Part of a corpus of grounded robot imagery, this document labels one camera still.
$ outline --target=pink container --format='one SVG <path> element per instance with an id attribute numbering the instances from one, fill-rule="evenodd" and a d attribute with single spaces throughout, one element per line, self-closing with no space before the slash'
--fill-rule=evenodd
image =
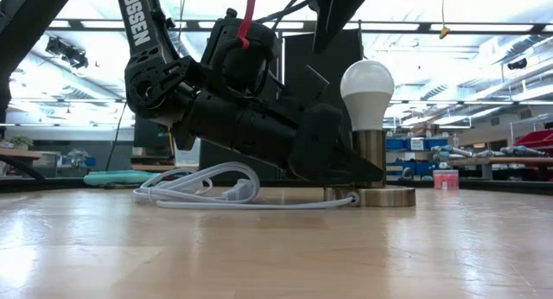
<path id="1" fill-rule="evenodd" d="M 459 171 L 456 169 L 435 170 L 434 188 L 441 190 L 459 189 Z"/>

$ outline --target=red cable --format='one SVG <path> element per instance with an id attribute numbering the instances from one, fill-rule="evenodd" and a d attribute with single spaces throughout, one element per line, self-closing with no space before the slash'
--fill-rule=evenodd
<path id="1" fill-rule="evenodd" d="M 248 31 L 251 27 L 251 20 L 253 18 L 253 10 L 256 8 L 256 0 L 248 0 L 248 4 L 245 9 L 244 20 L 240 24 L 238 29 L 238 38 L 242 41 L 242 49 L 248 49 L 250 47 L 250 42 L 245 36 L 248 34 Z"/>

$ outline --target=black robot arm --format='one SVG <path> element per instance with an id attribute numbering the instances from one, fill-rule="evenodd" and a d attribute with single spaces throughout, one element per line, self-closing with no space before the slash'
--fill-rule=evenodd
<path id="1" fill-rule="evenodd" d="M 257 98 L 267 64 L 280 53 L 275 33 L 228 10 L 210 34 L 200 62 L 180 58 L 174 26 L 159 0 L 118 0 L 130 44 L 127 101 L 139 116 L 171 128 L 179 149 L 196 137 L 329 185 L 380 180 L 383 171 L 340 140 L 341 112 L 320 103 L 328 82 L 305 67 L 275 101 Z"/>

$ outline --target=white light bulb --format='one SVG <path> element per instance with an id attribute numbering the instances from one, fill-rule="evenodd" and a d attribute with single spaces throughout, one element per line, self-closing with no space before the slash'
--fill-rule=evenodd
<path id="1" fill-rule="evenodd" d="M 380 62 L 362 60 L 346 70 L 340 90 L 353 131 L 382 130 L 382 120 L 394 89 L 390 71 Z"/>

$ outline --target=metal lamp base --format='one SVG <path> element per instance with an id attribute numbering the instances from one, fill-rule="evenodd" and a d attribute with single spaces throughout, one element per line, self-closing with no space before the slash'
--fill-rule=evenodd
<path id="1" fill-rule="evenodd" d="M 355 195 L 355 207 L 413 207 L 416 205 L 414 188 L 386 186 L 384 188 L 325 188 L 325 201 L 340 200 Z"/>

